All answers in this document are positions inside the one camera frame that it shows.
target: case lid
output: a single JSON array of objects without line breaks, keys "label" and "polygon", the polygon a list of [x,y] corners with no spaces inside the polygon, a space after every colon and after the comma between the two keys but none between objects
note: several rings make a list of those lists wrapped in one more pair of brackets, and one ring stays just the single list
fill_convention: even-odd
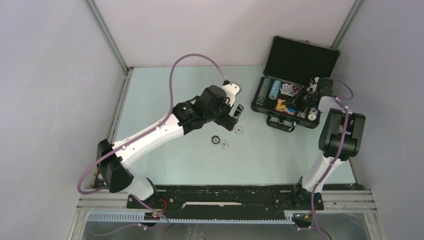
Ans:
[{"label": "case lid", "polygon": [[275,36],[263,74],[309,86],[315,77],[329,78],[340,51]]}]

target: light green tabletop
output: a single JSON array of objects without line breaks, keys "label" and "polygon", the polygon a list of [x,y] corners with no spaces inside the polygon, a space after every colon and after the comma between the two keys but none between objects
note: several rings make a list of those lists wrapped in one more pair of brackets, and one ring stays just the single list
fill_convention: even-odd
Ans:
[{"label": "light green tabletop", "polygon": [[[316,160],[318,139],[325,122],[315,129],[297,126],[293,132],[271,128],[267,116],[250,104],[264,66],[223,66],[228,79],[242,86],[235,105],[244,106],[238,126],[242,134],[210,122],[202,129],[171,140],[143,156],[132,167],[154,184],[264,185],[294,184]],[[116,134],[124,139],[162,118],[169,109],[170,67],[139,67],[132,74]],[[173,77],[174,105],[200,95],[210,85],[222,85],[213,66],[177,67]],[[228,148],[211,142],[217,135]],[[354,183],[349,163],[333,172],[327,183]]]}]

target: wall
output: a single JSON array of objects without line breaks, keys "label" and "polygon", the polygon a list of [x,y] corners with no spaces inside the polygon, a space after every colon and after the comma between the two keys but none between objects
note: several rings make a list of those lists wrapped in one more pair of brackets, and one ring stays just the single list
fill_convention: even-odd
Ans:
[{"label": "wall", "polygon": [[[265,65],[275,35],[330,47],[355,0],[96,0],[125,62],[170,67],[188,53]],[[209,65],[197,57],[179,66]]]},{"label": "wall", "polygon": [[0,43],[0,239],[65,239],[123,72],[82,0],[1,1]]},{"label": "wall", "polygon": [[356,93],[349,108],[367,117],[354,161],[391,240],[424,234],[423,10],[420,0],[365,1],[333,75]]}]

